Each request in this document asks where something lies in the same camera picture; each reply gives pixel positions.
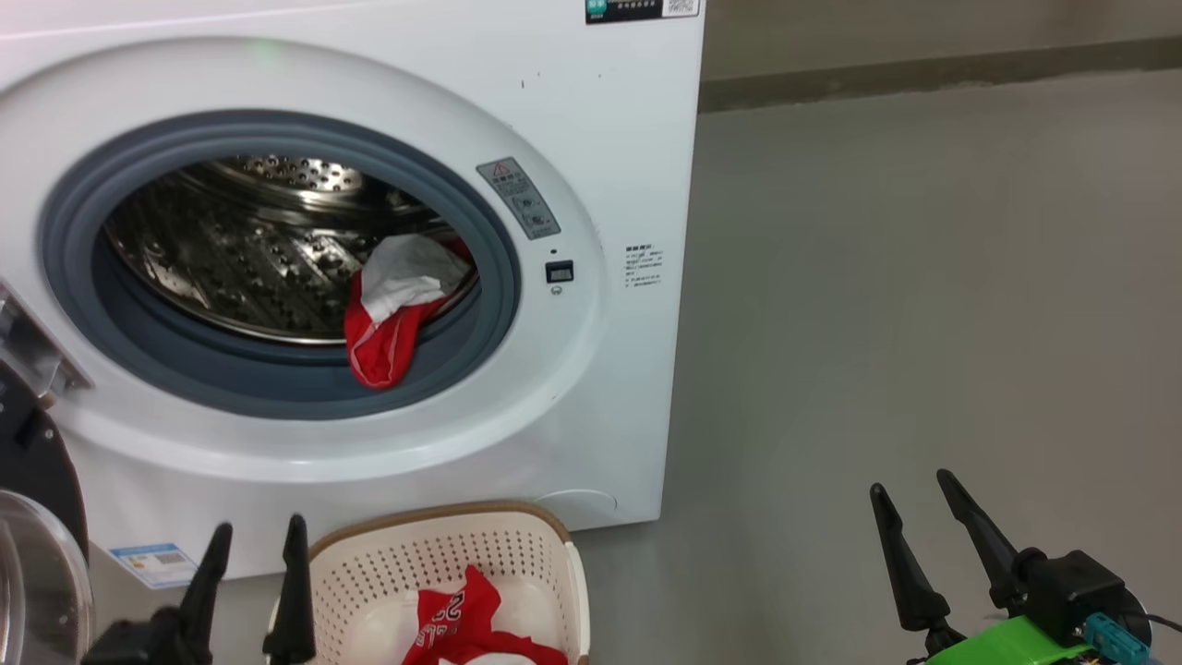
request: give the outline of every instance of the qr code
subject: qr code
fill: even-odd
[[[665,17],[696,17],[697,4],[701,0],[664,0]]]
[[[162,563],[164,566],[170,566],[173,563],[184,563],[186,562],[184,561],[184,555],[183,554],[177,554],[175,552],[170,552],[168,554],[154,554],[152,556],[155,556],[156,561],[158,561],[160,563]]]

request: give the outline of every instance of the washing machine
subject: washing machine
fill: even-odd
[[[169,586],[222,521],[235,578],[282,569],[293,513],[313,540],[488,500],[656,520],[703,12],[7,8],[0,359],[65,442],[77,534]],[[473,268],[375,392],[340,318],[402,232],[461,240]]]

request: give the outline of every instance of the blue connector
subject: blue connector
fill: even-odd
[[[1084,641],[1097,653],[1121,665],[1142,665],[1149,660],[1149,647],[1116,621],[1097,612],[1084,622]]]

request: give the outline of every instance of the gray rubber seal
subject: gray rubber seal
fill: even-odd
[[[374,392],[361,386],[343,348],[249,340],[181,313],[151,293],[100,236],[115,207],[137,188],[170,170],[238,154],[348,163],[434,208],[467,243],[480,287],[422,331],[414,364],[397,387]],[[54,188],[41,220],[41,250],[54,295],[111,360],[177,397],[258,418],[355,418],[437,395],[496,351],[520,298],[512,240],[467,182],[389,136],[277,111],[186,116],[103,145]]]

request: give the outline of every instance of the gray floor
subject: gray floor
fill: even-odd
[[[703,116],[664,516],[577,536],[595,660],[917,656],[875,481],[954,626],[986,627],[941,467],[1019,547],[1182,617],[1180,111],[1167,72]],[[95,576],[104,621],[177,598]],[[223,586],[216,663],[258,663],[277,592]]]

